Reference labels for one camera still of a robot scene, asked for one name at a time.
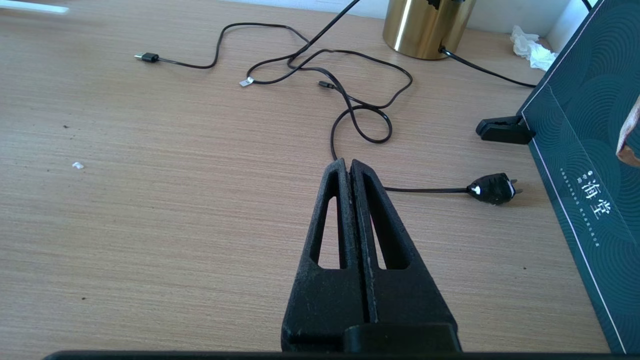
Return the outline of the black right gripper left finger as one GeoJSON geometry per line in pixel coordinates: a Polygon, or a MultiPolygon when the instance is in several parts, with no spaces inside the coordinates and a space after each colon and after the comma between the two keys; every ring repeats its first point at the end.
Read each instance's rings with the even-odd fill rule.
{"type": "Polygon", "coordinates": [[[284,351],[342,351],[345,331],[365,321],[361,250],[345,161],[326,167],[281,326],[284,351]],[[331,199],[337,203],[338,269],[319,265],[331,199]]]}

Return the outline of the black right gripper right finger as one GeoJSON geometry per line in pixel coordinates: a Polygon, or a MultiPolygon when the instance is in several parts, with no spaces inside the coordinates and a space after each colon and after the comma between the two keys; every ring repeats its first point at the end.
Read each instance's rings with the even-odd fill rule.
{"type": "Polygon", "coordinates": [[[368,322],[453,322],[450,308],[375,171],[352,161],[351,184],[368,322]]]}

